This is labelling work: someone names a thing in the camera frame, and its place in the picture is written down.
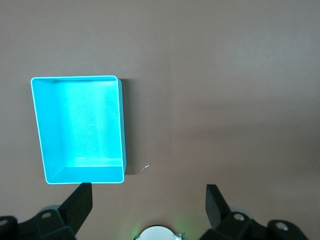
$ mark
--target plastic bin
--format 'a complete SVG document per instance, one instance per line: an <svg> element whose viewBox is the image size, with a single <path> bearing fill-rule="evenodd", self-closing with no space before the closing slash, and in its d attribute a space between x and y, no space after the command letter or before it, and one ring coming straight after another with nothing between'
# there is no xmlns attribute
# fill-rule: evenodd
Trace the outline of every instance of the plastic bin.
<svg viewBox="0 0 320 240"><path fill-rule="evenodd" d="M120 184L126 146L115 76L34 77L31 89L48 184Z"/></svg>

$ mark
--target white circular part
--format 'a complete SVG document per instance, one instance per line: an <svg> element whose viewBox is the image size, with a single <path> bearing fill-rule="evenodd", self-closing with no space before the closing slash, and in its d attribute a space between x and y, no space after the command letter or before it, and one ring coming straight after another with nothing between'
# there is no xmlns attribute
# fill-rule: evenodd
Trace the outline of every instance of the white circular part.
<svg viewBox="0 0 320 240"><path fill-rule="evenodd" d="M151 226L144 230L138 240L182 240L164 226Z"/></svg>

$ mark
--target cyan plastic bin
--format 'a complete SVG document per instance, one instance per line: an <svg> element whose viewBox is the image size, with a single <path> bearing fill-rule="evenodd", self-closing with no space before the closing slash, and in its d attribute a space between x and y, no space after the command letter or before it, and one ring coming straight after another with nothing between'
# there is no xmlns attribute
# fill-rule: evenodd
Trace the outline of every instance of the cyan plastic bin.
<svg viewBox="0 0 320 240"><path fill-rule="evenodd" d="M121 81L34 77L31 89L47 183L122 183L127 161Z"/></svg>

